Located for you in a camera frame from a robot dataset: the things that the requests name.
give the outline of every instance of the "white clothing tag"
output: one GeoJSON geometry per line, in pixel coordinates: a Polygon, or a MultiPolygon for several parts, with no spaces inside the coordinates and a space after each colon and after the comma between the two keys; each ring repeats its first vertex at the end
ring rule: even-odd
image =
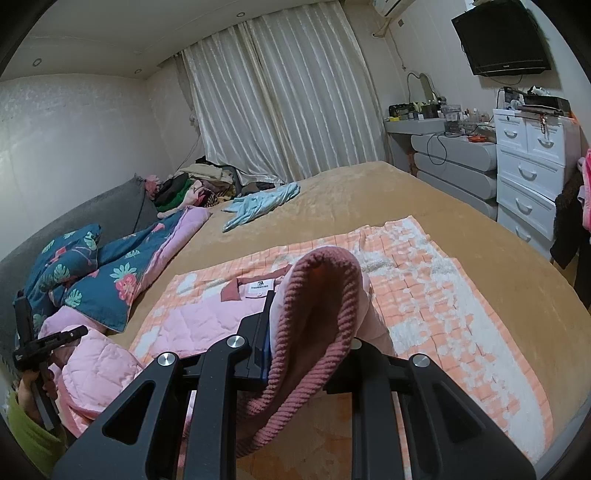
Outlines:
{"type": "Polygon", "coordinates": [[[265,297],[269,290],[275,288],[275,279],[259,280],[246,285],[246,298],[259,299],[265,297]]]}

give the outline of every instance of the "light blue cloth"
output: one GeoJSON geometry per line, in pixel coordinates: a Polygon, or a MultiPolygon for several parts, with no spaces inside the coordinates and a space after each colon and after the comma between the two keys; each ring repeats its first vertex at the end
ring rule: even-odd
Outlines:
{"type": "Polygon", "coordinates": [[[222,231],[227,232],[238,225],[243,225],[269,213],[275,207],[279,207],[279,205],[291,200],[299,192],[300,186],[293,182],[283,185],[273,192],[257,192],[234,199],[223,211],[236,213],[236,216],[223,226],[222,231]]]}

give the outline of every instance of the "black wall-mounted television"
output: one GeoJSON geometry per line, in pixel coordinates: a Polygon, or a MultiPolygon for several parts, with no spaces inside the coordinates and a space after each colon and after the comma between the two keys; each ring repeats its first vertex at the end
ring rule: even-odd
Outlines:
{"type": "Polygon", "coordinates": [[[538,25],[519,0],[493,0],[452,20],[474,75],[550,70],[538,25]]]}

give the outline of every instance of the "gray cushion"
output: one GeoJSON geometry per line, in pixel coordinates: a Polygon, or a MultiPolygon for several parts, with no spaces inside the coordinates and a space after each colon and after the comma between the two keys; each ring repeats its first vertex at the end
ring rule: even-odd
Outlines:
{"type": "Polygon", "coordinates": [[[37,255],[52,239],[89,223],[102,228],[99,247],[149,227],[158,219],[148,198],[144,181],[134,177],[108,192],[88,200],[39,230],[0,261],[0,358],[14,372],[12,351],[16,323],[12,301],[35,263],[37,255]]]}

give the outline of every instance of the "tan bedspread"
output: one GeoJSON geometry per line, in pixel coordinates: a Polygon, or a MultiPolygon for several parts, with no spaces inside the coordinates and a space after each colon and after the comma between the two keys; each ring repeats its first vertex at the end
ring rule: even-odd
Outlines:
{"type": "Polygon", "coordinates": [[[216,207],[205,226],[136,302],[125,333],[114,339],[131,345],[177,274],[412,215],[447,255],[460,261],[499,314],[544,387],[554,434],[563,431],[591,390],[591,318],[549,262],[470,206],[386,163],[328,171],[302,181],[301,187],[300,195],[284,206],[228,233],[222,233],[222,225],[233,214],[216,207]]]}

